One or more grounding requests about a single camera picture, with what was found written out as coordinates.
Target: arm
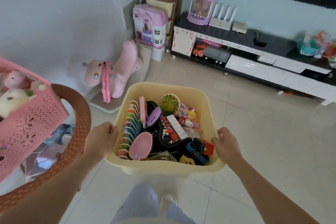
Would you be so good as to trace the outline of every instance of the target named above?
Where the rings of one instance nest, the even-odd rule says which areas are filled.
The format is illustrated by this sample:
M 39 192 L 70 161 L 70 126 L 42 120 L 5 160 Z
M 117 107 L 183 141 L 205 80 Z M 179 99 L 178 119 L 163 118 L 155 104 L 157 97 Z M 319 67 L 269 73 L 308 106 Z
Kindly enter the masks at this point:
M 118 128 L 110 122 L 94 127 L 86 138 L 84 153 L 54 178 L 0 217 L 2 223 L 57 224 L 89 172 L 114 147 Z
M 227 128 L 218 130 L 219 139 L 211 139 L 219 158 L 239 177 L 266 224 L 318 224 L 308 213 L 275 188 L 243 157 L 237 139 Z

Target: person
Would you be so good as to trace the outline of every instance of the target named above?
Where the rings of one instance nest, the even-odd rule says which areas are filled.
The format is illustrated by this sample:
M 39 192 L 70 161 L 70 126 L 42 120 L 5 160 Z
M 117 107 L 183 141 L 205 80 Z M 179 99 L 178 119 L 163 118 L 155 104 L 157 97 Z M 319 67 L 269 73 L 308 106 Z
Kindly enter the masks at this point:
M 111 154 L 118 133 L 118 128 L 110 122 L 94 127 L 86 138 L 84 153 L 17 206 L 5 212 L 0 217 L 0 223 L 59 223 L 86 175 Z M 239 177 L 266 224 L 318 223 L 243 158 L 237 139 L 227 128 L 218 129 L 218 134 L 219 139 L 212 138 L 211 142 L 219 158 Z M 159 205 L 153 188 L 141 183 L 128 195 L 111 223 L 195 222 L 177 206 L 173 195 L 166 194 Z

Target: pink toy claw machine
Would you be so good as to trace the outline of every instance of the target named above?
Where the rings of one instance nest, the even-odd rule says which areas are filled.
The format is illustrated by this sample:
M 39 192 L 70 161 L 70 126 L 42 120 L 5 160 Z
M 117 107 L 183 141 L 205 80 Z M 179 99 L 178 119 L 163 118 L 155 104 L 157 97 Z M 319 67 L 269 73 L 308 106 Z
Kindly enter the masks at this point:
M 191 0 L 188 21 L 197 25 L 208 25 L 211 19 L 215 0 Z

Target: purple oval toy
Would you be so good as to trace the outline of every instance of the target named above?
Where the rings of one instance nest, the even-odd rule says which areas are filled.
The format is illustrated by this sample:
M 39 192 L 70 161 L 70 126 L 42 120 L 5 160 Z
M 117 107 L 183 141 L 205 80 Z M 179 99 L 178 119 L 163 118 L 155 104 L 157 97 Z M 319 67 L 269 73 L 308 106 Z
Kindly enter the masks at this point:
M 140 133 L 133 141 L 129 156 L 133 160 L 143 160 L 148 157 L 153 145 L 153 137 L 149 132 Z
M 150 116 L 147 118 L 147 126 L 152 126 L 160 117 L 161 114 L 161 108 L 156 107 L 153 112 L 150 114 Z

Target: rocking horse head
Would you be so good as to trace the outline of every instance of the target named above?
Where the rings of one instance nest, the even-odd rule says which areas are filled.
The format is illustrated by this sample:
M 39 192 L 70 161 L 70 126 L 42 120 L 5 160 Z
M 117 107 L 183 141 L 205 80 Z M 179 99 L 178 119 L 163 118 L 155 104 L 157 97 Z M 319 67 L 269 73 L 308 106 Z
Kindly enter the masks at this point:
M 94 87 L 101 83 L 104 62 L 101 60 L 92 60 L 89 64 L 84 62 L 83 66 L 87 67 L 84 82 L 88 87 Z

